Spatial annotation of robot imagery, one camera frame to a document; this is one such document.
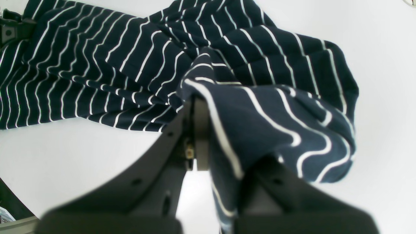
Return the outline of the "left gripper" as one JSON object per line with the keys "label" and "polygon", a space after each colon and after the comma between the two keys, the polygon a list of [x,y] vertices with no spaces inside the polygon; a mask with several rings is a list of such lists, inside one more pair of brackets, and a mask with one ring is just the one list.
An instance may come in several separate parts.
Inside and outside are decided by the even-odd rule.
{"label": "left gripper", "polygon": [[17,12],[4,9],[0,17],[0,47],[5,49],[13,42],[30,39],[36,28],[36,21],[24,18]]}

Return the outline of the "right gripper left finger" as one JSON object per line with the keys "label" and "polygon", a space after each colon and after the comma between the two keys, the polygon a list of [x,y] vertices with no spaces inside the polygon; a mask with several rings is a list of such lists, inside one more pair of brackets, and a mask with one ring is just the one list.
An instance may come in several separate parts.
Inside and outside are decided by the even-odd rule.
{"label": "right gripper left finger", "polygon": [[36,234],[181,234],[175,217],[186,172],[209,170],[207,102],[192,97],[156,142],[101,187],[47,212]]}

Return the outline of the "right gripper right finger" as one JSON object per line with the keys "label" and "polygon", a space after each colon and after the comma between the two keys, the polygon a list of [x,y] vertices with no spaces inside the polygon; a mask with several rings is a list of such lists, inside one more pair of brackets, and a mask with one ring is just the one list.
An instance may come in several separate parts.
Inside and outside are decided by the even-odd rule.
{"label": "right gripper right finger", "polygon": [[245,174],[234,234],[378,234],[373,218],[298,178],[271,157]]}

